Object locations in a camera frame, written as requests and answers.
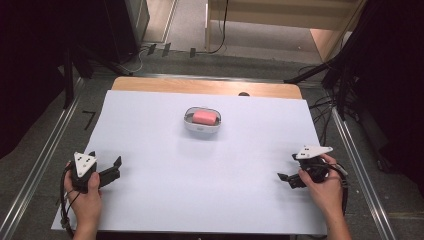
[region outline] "black panel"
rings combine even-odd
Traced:
[[[137,52],[124,0],[90,0],[79,12],[80,43],[105,60],[121,63]]]
[[[12,151],[64,86],[60,46],[46,48],[43,21],[24,2],[0,2],[0,158]]]
[[[363,124],[396,171],[424,186],[423,1],[385,1],[356,62],[355,92],[368,111]]]

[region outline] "finger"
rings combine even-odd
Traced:
[[[314,182],[312,181],[311,176],[309,176],[309,174],[306,171],[304,171],[302,169],[299,169],[298,174],[299,174],[300,179],[302,179],[302,182],[305,183],[305,185],[307,187],[309,187],[312,184],[314,184]]]
[[[337,164],[336,159],[328,156],[327,154],[321,154],[320,157],[322,157],[328,164]]]
[[[339,176],[336,176],[336,177],[327,177],[325,179],[325,181],[329,181],[329,180],[337,180],[337,181],[341,182],[342,179]]]
[[[97,194],[99,195],[99,185],[100,185],[100,176],[99,173],[94,172],[91,174],[90,179],[88,180],[88,194]]]

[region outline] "electrical wire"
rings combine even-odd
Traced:
[[[339,177],[340,177],[340,184],[342,186],[343,192],[342,192],[342,212],[343,212],[343,216],[345,216],[346,214],[346,207],[347,207],[347,199],[348,199],[348,194],[349,194],[349,185],[347,183],[347,179],[346,176],[342,173],[342,171],[340,171],[338,168],[336,168],[333,164],[308,164],[307,167],[319,167],[319,168],[328,168],[331,170],[334,170],[338,173]],[[307,235],[309,238],[312,239],[326,239],[327,235],[325,236],[313,236],[313,235]]]
[[[333,109],[333,106],[328,107],[328,117],[324,123],[324,127],[321,132],[321,137],[319,139],[321,146],[325,146],[327,144],[327,128],[331,120],[332,109]]]
[[[132,54],[130,54],[130,56],[128,57],[128,59],[127,60],[125,60],[125,61],[123,61],[122,63],[121,63],[121,65],[122,64],[126,64],[126,63],[128,63],[129,61],[131,61],[131,59],[136,55],[136,54],[138,54],[141,50],[144,50],[144,48],[149,48],[149,47],[147,47],[147,46],[141,46],[140,47],[140,49],[137,51],[137,52],[134,52],[134,53],[132,53]]]
[[[310,66],[301,67],[301,68],[299,68],[299,70],[297,70],[297,75],[299,76],[299,75],[300,75],[300,72],[301,72],[302,70],[304,70],[304,69],[307,69],[307,68],[314,68],[314,67],[318,67],[318,65],[310,65]]]
[[[62,224],[62,228],[66,229],[66,232],[68,235],[73,238],[74,232],[72,231],[71,225],[69,224],[69,217],[68,212],[66,210],[66,201],[65,201],[65,176],[66,173],[71,170],[74,166],[74,163],[70,163],[68,166],[65,167],[62,173],[61,182],[60,182],[60,202],[61,202],[61,215],[62,220],[60,223]]]
[[[314,105],[309,106],[309,109],[318,108],[318,107],[320,107],[320,106],[322,106],[322,105],[328,104],[328,103],[330,103],[331,101],[333,101],[333,99],[331,99],[331,98],[330,98],[330,100],[327,100],[327,101],[325,101],[325,102],[323,102],[323,103],[319,103],[320,101],[322,101],[322,100],[324,100],[324,99],[328,99],[328,98],[330,98],[330,97],[327,97],[327,96],[326,96],[326,97],[319,98],[318,100],[316,100],[316,101],[315,101]]]
[[[218,3],[218,28],[219,28],[219,32],[221,33],[221,36],[224,37],[224,32],[221,29],[221,6],[219,6],[220,1],[217,1],[217,3]],[[227,45],[225,43],[224,43],[224,47],[225,47],[225,50],[222,53],[225,53],[227,51]]]
[[[142,54],[143,52],[147,51],[148,49],[149,49],[149,48],[143,48],[143,49],[142,49],[142,50],[140,50],[140,52],[138,53],[138,59],[140,60],[140,67],[139,67],[139,68],[137,68],[136,70],[130,70],[130,69],[128,69],[128,68],[126,68],[126,67],[124,67],[124,66],[122,66],[122,65],[118,65],[118,67],[120,67],[120,68],[122,68],[122,69],[124,69],[125,71],[130,72],[130,73],[136,73],[136,72],[140,71],[140,70],[143,68],[143,61],[141,60],[141,54]]]
[[[228,0],[227,0],[226,5],[225,5],[224,24],[222,26],[222,32],[223,32],[222,35],[223,36],[222,36],[221,45],[215,51],[212,51],[212,52],[197,52],[197,54],[214,54],[222,48],[222,46],[224,45],[224,42],[225,42],[225,26],[226,26],[226,23],[227,23],[227,13],[228,13]]]
[[[79,197],[79,195],[81,194],[81,192],[78,192],[77,196],[72,200],[72,202],[69,204],[68,209],[66,210],[66,215],[68,215],[69,213],[69,209],[71,208],[72,204],[75,202],[75,200],[77,200],[77,198]]]

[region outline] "floor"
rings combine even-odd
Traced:
[[[162,43],[168,36],[177,0],[145,0],[150,13],[150,21],[145,42]]]
[[[165,39],[162,41],[163,43],[171,43],[173,51],[167,57],[162,56],[161,49],[149,56],[143,52],[140,59],[134,58],[131,62],[126,63],[125,67],[136,69],[141,65],[142,71],[136,72],[136,76],[140,74],[196,75],[233,79],[250,78],[269,82],[297,76],[310,66],[320,63],[319,55],[314,49],[312,37],[307,29],[287,28],[281,30],[283,35],[278,35],[276,32],[280,30],[275,31],[273,28],[268,31],[266,27],[255,24],[242,26],[231,23],[227,26],[227,40],[222,52],[217,55],[196,55],[195,58],[190,58],[188,49],[192,47],[202,49],[204,36],[202,35],[204,34],[204,23],[200,20],[204,17],[203,12],[199,11],[199,14],[196,15],[195,12],[190,12],[190,7],[204,9],[205,2],[205,0],[178,0],[176,2],[175,12],[170,18],[172,21],[168,34],[157,35],[162,40]],[[169,13],[165,11],[164,16],[169,18]],[[215,24],[213,43],[217,46],[220,43],[220,32],[217,28],[218,23]],[[252,34],[249,32],[252,29],[261,34]],[[149,40],[149,42],[154,41],[161,42],[160,39]],[[45,168],[45,171],[40,173],[38,182],[32,183],[38,187],[34,189],[34,195],[30,201],[25,202],[22,206],[26,208],[25,214],[20,216],[19,224],[12,229],[15,234],[10,239],[67,239],[64,232],[50,230],[53,216],[57,210],[55,205],[58,192],[57,179],[64,163],[69,160],[69,156],[72,156],[73,152],[85,148],[96,119],[98,119],[99,114],[95,116],[91,124],[87,125],[90,116],[84,111],[101,112],[104,94],[110,89],[113,79],[116,77],[100,66],[96,66],[95,69],[93,79],[85,79],[81,85],[79,103],[75,106],[66,129],[61,133],[60,141],[54,146],[50,155],[44,155],[50,160],[45,163],[46,166],[41,166]],[[319,87],[320,79],[322,79],[322,74],[300,84],[302,95],[309,104],[313,104],[317,99],[325,96]],[[50,133],[54,131],[56,122],[62,114],[66,114],[61,109],[62,103],[63,95],[52,102],[18,148],[1,159],[0,174],[4,176],[0,195],[0,205],[4,206],[0,208],[2,221],[6,218],[9,208],[25,184],[26,177],[32,174],[33,166],[38,164],[40,153],[44,152],[44,143],[49,141]],[[359,156],[354,156],[353,159],[359,157],[362,160],[369,176],[369,182],[372,183],[372,190],[375,191],[383,211],[387,214],[390,229],[394,231],[394,235],[398,239],[424,239],[424,231],[422,231],[424,201],[414,183],[401,174],[382,173],[376,165],[375,154],[370,148],[360,124],[350,118],[345,124],[350,129],[349,134],[354,140],[356,149],[359,150]],[[316,127],[317,134],[321,134],[322,126],[317,125]],[[393,239],[381,234],[381,229],[378,229],[376,225],[378,219],[375,219],[375,212],[370,211],[372,206],[364,197],[366,191],[359,181],[359,174],[353,167],[355,162],[352,161],[352,154],[345,148],[336,121],[330,122],[327,137],[328,144],[338,149],[334,152],[334,156],[343,161],[351,173],[346,217],[354,239]],[[2,225],[0,233],[4,232],[3,227]]]

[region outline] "white table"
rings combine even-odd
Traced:
[[[193,106],[218,110],[220,131],[186,130]],[[297,172],[291,154],[305,144],[319,142],[304,100],[109,91],[86,149],[98,170],[122,156],[121,178],[102,189],[99,230],[325,234],[307,189],[277,176]]]

